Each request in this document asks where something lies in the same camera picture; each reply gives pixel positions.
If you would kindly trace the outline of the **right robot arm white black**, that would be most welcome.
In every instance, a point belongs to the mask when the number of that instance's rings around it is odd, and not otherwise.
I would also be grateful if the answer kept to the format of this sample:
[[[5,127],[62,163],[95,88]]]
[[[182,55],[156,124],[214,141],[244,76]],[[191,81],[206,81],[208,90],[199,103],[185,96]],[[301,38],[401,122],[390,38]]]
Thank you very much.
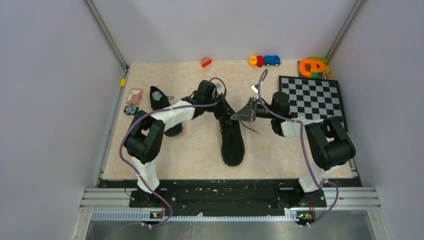
[[[322,189],[331,174],[356,155],[356,149],[336,116],[309,120],[292,118],[289,95],[278,91],[271,103],[251,97],[231,117],[234,121],[254,122],[256,118],[271,120],[271,128],[281,137],[299,137],[302,151],[308,142],[313,161],[305,161],[308,172],[296,180],[291,191],[284,194],[288,205],[307,206]]]

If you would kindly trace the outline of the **black shoe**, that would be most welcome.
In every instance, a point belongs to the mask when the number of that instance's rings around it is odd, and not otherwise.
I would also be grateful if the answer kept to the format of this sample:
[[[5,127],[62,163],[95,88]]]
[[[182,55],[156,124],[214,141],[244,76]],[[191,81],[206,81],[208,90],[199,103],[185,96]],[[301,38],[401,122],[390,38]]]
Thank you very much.
[[[162,92],[156,86],[150,86],[149,90],[149,101],[150,107],[152,110],[160,110],[166,107],[170,107],[171,104],[169,100],[172,100],[173,96],[168,96],[164,92]],[[169,128],[164,132],[167,137],[175,137],[181,134],[183,131],[183,125],[181,123]]]
[[[221,156],[223,162],[230,167],[240,165],[245,156],[245,144],[241,133],[240,122],[232,120],[231,114],[219,120],[221,133]]]

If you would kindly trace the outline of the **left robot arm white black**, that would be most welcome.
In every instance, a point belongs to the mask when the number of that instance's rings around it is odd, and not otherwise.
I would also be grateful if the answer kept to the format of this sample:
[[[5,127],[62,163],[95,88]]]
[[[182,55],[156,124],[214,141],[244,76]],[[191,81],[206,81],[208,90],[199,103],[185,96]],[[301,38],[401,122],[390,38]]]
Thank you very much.
[[[163,137],[175,137],[182,133],[184,121],[193,120],[204,112],[214,114],[219,121],[221,134],[221,157],[230,167],[238,166],[245,156],[245,145],[240,124],[232,120],[235,111],[226,101],[226,94],[220,93],[212,80],[202,80],[197,90],[175,104],[158,87],[151,86],[149,101],[151,112],[138,110],[123,138],[122,146],[131,157],[138,175],[137,189],[142,192],[141,200],[149,207],[160,202],[160,185],[157,177],[155,158],[158,156]]]

